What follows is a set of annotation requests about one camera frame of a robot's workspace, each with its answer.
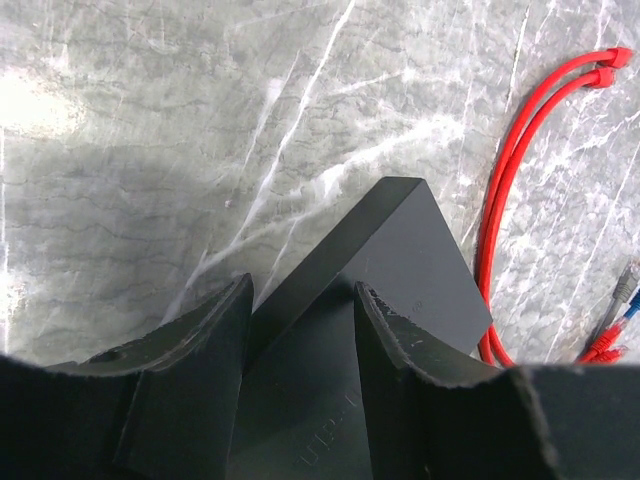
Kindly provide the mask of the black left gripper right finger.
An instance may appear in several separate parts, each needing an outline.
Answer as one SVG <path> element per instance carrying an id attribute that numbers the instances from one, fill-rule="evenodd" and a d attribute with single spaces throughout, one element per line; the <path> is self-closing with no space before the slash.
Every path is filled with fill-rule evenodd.
<path id="1" fill-rule="evenodd" d="M 522 376 L 461 353 L 355 286 L 355 342 L 376 479 L 542 479 Z"/>

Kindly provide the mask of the black network switch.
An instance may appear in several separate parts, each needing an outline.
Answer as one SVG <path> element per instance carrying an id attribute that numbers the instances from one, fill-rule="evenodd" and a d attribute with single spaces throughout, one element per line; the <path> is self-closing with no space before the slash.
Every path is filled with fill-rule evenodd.
<path id="1" fill-rule="evenodd" d="M 228 467 L 231 479 L 368 479 L 355 340 L 362 305 L 462 353 L 491 317 L 427 182 L 379 180 L 261 300 Z"/>

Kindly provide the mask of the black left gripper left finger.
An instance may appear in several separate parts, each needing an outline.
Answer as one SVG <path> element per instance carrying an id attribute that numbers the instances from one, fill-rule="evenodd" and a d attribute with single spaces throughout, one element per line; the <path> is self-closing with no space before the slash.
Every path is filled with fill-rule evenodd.
<path id="1" fill-rule="evenodd" d="M 245 274 L 143 338 L 56 372 L 47 398 L 72 479 L 222 479 L 254 287 Z"/>

